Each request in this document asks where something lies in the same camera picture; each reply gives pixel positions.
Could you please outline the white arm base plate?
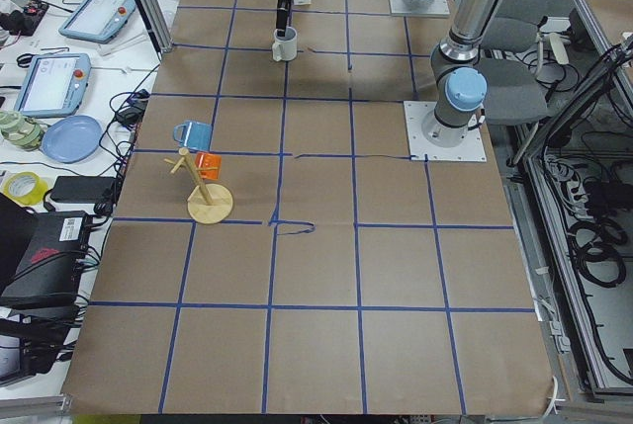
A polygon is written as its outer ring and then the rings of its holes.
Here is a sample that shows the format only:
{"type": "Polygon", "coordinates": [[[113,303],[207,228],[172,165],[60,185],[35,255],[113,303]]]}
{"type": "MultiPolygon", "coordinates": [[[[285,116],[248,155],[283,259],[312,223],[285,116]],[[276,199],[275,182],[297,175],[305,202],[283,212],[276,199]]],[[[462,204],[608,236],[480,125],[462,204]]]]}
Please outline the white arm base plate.
{"type": "Polygon", "coordinates": [[[476,116],[464,127],[446,127],[435,117],[435,102],[404,101],[409,156],[431,162],[486,162],[476,116]]]}

